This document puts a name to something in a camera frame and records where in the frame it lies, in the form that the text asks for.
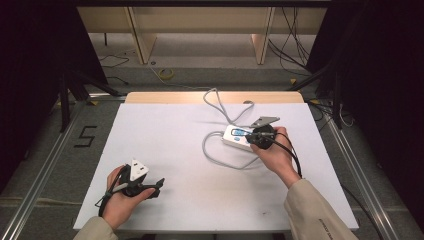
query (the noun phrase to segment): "beige sleeve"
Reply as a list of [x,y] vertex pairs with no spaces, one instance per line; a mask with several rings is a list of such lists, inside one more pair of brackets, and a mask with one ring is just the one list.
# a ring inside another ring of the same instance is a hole
[[92,217],[78,232],[74,240],[117,240],[109,224],[101,217]]
[[357,239],[327,200],[305,179],[290,187],[284,207],[294,239]]

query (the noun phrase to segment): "metal rail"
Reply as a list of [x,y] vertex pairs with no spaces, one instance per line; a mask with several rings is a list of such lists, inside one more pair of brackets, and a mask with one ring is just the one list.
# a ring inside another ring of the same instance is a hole
[[51,172],[58,161],[64,146],[66,145],[70,134],[72,133],[75,123],[78,119],[78,116],[81,110],[85,106],[85,102],[78,102],[71,114],[71,121],[68,127],[63,133],[60,133],[58,139],[56,140],[52,150],[49,153],[49,156],[46,159],[46,162],[42,166],[40,172],[34,180],[31,188],[29,189],[27,195],[22,200],[19,208],[9,221],[6,231],[3,233],[2,240],[11,240],[17,239],[22,229],[25,226],[26,221],[28,220],[29,215],[34,208],[34,205],[40,196],[41,192],[44,189],[44,186],[49,179]]
[[361,165],[353,153],[353,150],[350,147],[343,131],[339,130],[332,120],[329,122],[329,125],[331,132],[333,133],[333,136],[343,153],[344,159],[346,160],[346,163],[356,183],[358,184],[358,188],[361,191],[365,203],[368,205],[369,211],[373,216],[383,238],[387,240],[399,239],[389,216],[387,215],[383,205],[378,199],[377,194],[375,193],[365,173],[363,172]]

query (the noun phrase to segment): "white tabletop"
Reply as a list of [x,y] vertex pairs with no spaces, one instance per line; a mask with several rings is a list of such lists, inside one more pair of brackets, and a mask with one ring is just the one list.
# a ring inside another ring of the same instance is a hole
[[[226,104],[230,117],[246,105]],[[329,201],[351,229],[358,225],[307,104],[256,104],[237,123],[250,125],[260,116],[280,117],[298,154],[304,178]],[[74,228],[96,216],[94,204],[103,196],[106,176],[136,158],[150,168],[145,184],[161,178],[159,198],[140,204],[121,230],[155,233],[278,232],[289,230],[283,202],[287,188],[257,160],[249,170],[234,170],[210,162],[202,141],[228,123],[206,104],[122,104],[84,199]],[[213,157],[242,165],[252,153],[222,144],[206,143]]]

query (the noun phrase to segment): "gray cable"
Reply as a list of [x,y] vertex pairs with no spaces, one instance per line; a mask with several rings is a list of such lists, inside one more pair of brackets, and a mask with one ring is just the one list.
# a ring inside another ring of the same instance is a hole
[[213,163],[215,163],[215,164],[217,164],[217,165],[220,165],[220,166],[224,166],[224,167],[228,167],[228,168],[232,168],[232,169],[236,169],[236,170],[244,170],[244,169],[246,169],[250,164],[252,164],[253,162],[255,162],[256,160],[258,160],[258,158],[259,157],[256,157],[256,158],[254,158],[253,160],[251,160],[251,161],[249,161],[247,164],[245,164],[245,165],[243,165],[243,166],[241,166],[241,167],[237,167],[237,166],[234,166],[234,165],[231,165],[231,164],[228,164],[228,163],[224,163],[224,162],[221,162],[221,161],[219,161],[219,160],[216,160],[215,158],[213,158],[213,157],[211,157],[209,154],[208,154],[208,152],[206,151],[206,141],[211,137],[211,136],[213,136],[213,135],[221,135],[221,136],[223,136],[224,135],[224,132],[223,131],[214,131],[214,132],[211,132],[211,133],[209,133],[208,135],[206,135],[206,137],[203,139],[203,142],[202,142],[202,149],[203,149],[203,154],[211,161],[211,162],[213,162]]
[[[215,91],[216,93],[216,97],[218,98],[218,103],[221,106],[221,109],[219,109],[217,106],[213,105],[212,103],[210,103],[208,100],[206,100],[206,96],[210,93]],[[252,101],[248,101],[248,103],[250,103],[250,106],[247,107],[246,109],[244,109],[234,120],[230,119],[230,117],[228,116],[227,110],[225,109],[224,105],[221,102],[221,98],[219,97],[219,93],[218,93],[218,89],[217,88],[212,88],[209,91],[207,91],[205,93],[205,95],[203,95],[203,101],[205,101],[206,104],[208,104],[209,106],[215,108],[216,110],[218,110],[219,112],[221,112],[224,117],[227,119],[227,122],[231,125],[234,125],[236,127],[250,127],[250,126],[238,126],[235,121],[237,121],[247,110],[253,108],[253,106],[255,106],[255,103]]]
[[[221,112],[224,117],[227,119],[227,122],[231,125],[234,125],[236,127],[240,127],[240,128],[244,128],[244,127],[250,127],[250,126],[238,126],[235,122],[249,109],[253,108],[253,106],[255,105],[254,102],[252,101],[246,101],[247,103],[250,104],[249,107],[247,107],[246,109],[244,109],[234,120],[230,119],[230,117],[228,116],[227,110],[225,109],[224,105],[221,102],[221,98],[219,97],[219,91],[217,88],[210,88],[210,87],[189,87],[189,86],[184,86],[184,85],[179,85],[179,84],[170,84],[170,83],[165,83],[160,77],[159,75],[156,73],[155,70],[153,70],[153,68],[149,67],[150,70],[152,70],[152,72],[154,72],[154,74],[156,75],[156,77],[165,85],[169,85],[169,86],[177,86],[177,87],[184,87],[184,88],[189,88],[189,89],[209,89],[204,95],[203,95],[203,101],[205,101],[206,104],[208,104],[209,106],[215,108],[216,110],[218,110],[219,112]],[[212,103],[210,103],[208,100],[206,100],[206,96],[211,93],[211,92],[215,92],[216,93],[216,97],[218,98],[218,103],[221,106],[221,109],[219,109],[217,106],[213,105]],[[255,162],[256,160],[258,160],[259,157],[256,157],[255,159],[251,160],[250,162],[248,162],[247,164],[245,164],[244,166],[241,167],[237,167],[231,164],[227,164],[224,162],[221,162],[219,160],[214,159],[213,157],[211,157],[207,151],[206,151],[206,141],[208,140],[208,138],[210,138],[212,135],[218,135],[220,134],[221,137],[224,136],[224,132],[223,131],[214,131],[209,133],[208,135],[206,135],[205,138],[203,138],[203,142],[202,142],[202,150],[203,150],[203,154],[206,156],[206,158],[208,158],[211,162],[220,165],[220,166],[224,166],[224,167],[229,167],[232,169],[236,169],[236,170],[244,170],[246,169],[246,167],[248,167],[250,164],[252,164],[253,162]]]

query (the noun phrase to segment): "white power strip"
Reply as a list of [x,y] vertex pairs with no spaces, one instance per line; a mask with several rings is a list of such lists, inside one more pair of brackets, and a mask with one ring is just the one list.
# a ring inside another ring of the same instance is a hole
[[248,133],[251,133],[251,130],[228,125],[224,136],[222,137],[222,142],[230,146],[252,152],[250,143],[248,143],[247,139],[243,136]]

